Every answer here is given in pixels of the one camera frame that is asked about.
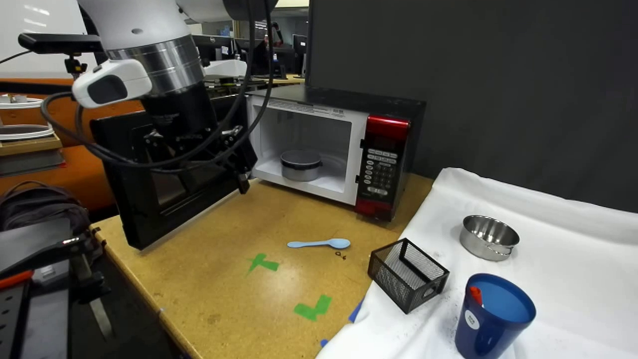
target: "blue cup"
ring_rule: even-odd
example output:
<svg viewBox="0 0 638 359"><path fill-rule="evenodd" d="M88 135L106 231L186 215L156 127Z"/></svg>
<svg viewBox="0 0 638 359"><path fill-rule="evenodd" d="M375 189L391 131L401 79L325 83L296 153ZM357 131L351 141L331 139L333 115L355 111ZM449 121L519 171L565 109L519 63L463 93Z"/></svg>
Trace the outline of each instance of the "blue cup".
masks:
<svg viewBox="0 0 638 359"><path fill-rule="evenodd" d="M467 359L499 356L535 316L535 300L521 287L477 273L465 285L457 348Z"/></svg>

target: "floor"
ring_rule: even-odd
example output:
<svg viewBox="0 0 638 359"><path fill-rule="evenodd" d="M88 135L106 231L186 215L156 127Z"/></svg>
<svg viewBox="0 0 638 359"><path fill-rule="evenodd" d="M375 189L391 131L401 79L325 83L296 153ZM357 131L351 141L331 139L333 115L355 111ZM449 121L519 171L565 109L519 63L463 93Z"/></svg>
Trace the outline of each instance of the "floor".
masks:
<svg viewBox="0 0 638 359"><path fill-rule="evenodd" d="M104 336L88 304L72 302L70 359L186 359L162 328L156 312L144 302L136 287L108 259L100 259L94 271L104 273L110 293L104 297L114 334Z"/></svg>

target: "black mesh basket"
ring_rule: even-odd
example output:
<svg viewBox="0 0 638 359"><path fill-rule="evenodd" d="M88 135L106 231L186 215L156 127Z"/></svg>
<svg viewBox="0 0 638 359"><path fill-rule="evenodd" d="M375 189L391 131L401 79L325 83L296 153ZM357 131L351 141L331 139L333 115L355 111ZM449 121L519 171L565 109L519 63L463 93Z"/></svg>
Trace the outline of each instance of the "black mesh basket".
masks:
<svg viewBox="0 0 638 359"><path fill-rule="evenodd" d="M375 249L367 273L403 312L411 312L443 291L449 269L403 237Z"/></svg>

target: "green tape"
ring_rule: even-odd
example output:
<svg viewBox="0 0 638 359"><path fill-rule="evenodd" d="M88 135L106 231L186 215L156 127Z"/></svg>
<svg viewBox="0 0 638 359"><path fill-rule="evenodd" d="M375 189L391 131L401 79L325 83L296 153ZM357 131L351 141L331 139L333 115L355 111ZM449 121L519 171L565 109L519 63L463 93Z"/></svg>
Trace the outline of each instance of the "green tape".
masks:
<svg viewBox="0 0 638 359"><path fill-rule="evenodd" d="M280 263L278 261L268 261L266 259L266 253L258 253L252 261L252 267L248 269L250 273L256 269L256 267L266 267L270 271L278 271L280 269Z"/></svg>
<svg viewBox="0 0 638 359"><path fill-rule="evenodd" d="M296 304L296 312L309 318L309 320L317 320L319 314L325 314L327 308L331 306L331 297L329 295L321 295L315 302L315 306L309 306L306 302L298 302Z"/></svg>

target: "microwave control panel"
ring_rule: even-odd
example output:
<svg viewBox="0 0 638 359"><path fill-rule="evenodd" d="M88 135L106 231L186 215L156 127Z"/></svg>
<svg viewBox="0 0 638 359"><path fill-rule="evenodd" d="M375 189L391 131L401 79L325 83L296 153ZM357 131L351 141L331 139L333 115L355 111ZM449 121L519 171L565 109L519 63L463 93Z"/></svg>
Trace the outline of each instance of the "microwave control panel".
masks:
<svg viewBox="0 0 638 359"><path fill-rule="evenodd" d="M369 115L359 189L355 209L369 219L389 221L395 213L403 167L403 151L409 137L409 121L395 117Z"/></svg>
<svg viewBox="0 0 638 359"><path fill-rule="evenodd" d="M367 197L389 197L399 169L399 153L369 147L361 173L361 193Z"/></svg>

